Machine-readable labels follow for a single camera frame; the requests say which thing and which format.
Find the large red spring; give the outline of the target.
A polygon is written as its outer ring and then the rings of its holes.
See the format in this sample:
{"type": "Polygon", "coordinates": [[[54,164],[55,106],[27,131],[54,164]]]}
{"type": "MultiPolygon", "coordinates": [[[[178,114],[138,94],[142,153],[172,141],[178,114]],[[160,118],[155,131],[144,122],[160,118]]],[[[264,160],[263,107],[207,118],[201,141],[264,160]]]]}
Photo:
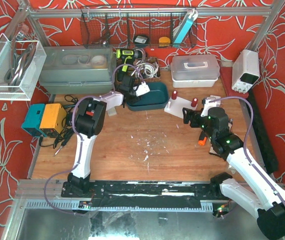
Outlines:
{"type": "Polygon", "coordinates": [[[198,104],[198,99],[197,98],[194,98],[193,100],[192,100],[192,102],[191,102],[191,107],[192,108],[196,108],[197,107],[197,104],[198,104]]]}
{"type": "Polygon", "coordinates": [[[178,92],[177,92],[176,90],[174,90],[174,91],[172,92],[171,99],[172,99],[172,100],[176,100],[177,97],[178,97],[178,92]]]}

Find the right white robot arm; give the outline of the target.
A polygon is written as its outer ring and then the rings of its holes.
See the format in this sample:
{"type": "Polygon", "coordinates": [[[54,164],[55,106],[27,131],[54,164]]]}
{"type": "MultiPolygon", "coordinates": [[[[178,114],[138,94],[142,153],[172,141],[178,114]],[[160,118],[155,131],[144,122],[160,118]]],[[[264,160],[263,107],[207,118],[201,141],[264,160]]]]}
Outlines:
{"type": "Polygon", "coordinates": [[[221,107],[211,107],[206,115],[199,110],[182,109],[183,122],[200,128],[212,150],[233,167],[250,186],[242,187],[230,174],[211,178],[214,193],[227,197],[245,209],[269,240],[285,236],[285,190],[257,163],[245,143],[230,130],[229,117],[221,107]]]}

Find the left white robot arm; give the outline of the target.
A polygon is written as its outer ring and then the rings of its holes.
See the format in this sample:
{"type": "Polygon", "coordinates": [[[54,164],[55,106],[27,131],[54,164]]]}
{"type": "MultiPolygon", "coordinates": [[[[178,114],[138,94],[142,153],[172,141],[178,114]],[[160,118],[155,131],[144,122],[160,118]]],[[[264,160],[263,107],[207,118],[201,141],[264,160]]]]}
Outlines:
{"type": "Polygon", "coordinates": [[[128,85],[123,81],[117,90],[100,96],[81,98],[72,113],[71,126],[76,134],[77,145],[72,169],[67,177],[70,193],[76,191],[87,194],[90,191],[91,156],[94,143],[102,131],[106,112],[123,104],[125,97],[139,98],[150,91],[147,83],[142,81],[135,86],[130,78],[128,85]]]}

